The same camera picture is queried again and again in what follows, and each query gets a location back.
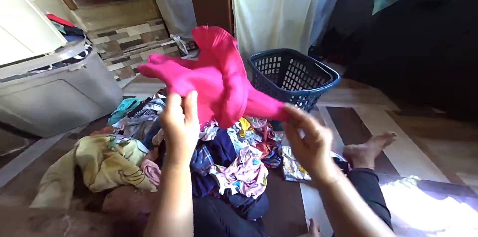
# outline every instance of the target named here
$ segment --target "sunlight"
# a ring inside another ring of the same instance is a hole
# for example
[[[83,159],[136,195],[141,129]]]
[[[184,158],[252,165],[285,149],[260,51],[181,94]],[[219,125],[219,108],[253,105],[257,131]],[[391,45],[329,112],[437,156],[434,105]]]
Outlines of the sunlight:
[[[415,176],[381,186],[399,236],[478,236],[478,213],[467,203],[435,199],[417,186]]]

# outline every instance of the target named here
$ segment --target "bare foot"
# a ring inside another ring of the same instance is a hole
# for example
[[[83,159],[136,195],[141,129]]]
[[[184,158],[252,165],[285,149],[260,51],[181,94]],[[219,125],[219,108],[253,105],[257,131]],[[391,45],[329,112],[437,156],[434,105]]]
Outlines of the bare foot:
[[[297,237],[320,237],[319,223],[314,218],[310,219],[309,232]]]
[[[348,145],[344,147],[343,155],[354,168],[375,168],[375,158],[380,152],[393,143],[397,134],[386,132],[379,136],[372,136],[366,143]]]

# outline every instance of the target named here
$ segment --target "hand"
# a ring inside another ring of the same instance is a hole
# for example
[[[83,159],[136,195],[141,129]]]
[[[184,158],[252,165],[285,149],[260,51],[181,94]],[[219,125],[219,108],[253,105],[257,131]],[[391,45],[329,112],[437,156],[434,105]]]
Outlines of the hand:
[[[168,163],[189,166],[199,136],[197,92],[190,92],[184,99],[178,94],[169,94],[159,118],[166,140]]]
[[[297,161],[318,185],[332,182],[337,176],[338,168],[330,156],[331,131],[295,106],[287,104],[285,109],[289,119],[283,122],[283,127]],[[297,129],[303,130],[304,138],[299,135]]]

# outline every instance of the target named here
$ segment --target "teal towel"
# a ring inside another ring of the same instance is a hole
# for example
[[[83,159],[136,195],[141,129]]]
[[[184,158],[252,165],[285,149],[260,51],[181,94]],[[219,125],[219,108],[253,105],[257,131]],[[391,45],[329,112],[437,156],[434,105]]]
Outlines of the teal towel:
[[[138,105],[140,105],[141,100],[136,98],[124,99],[116,108],[114,112],[111,113],[111,117],[108,118],[108,126],[115,124],[121,118],[125,117],[129,112],[133,111]]]

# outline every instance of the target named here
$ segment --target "plaid shirt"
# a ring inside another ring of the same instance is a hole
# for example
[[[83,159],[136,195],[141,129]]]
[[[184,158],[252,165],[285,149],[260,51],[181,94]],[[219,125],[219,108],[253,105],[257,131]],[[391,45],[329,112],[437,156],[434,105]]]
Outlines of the plaid shirt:
[[[206,176],[209,173],[209,169],[214,165],[212,161],[211,153],[207,150],[205,145],[200,148],[194,149],[193,157],[191,158],[191,170]]]

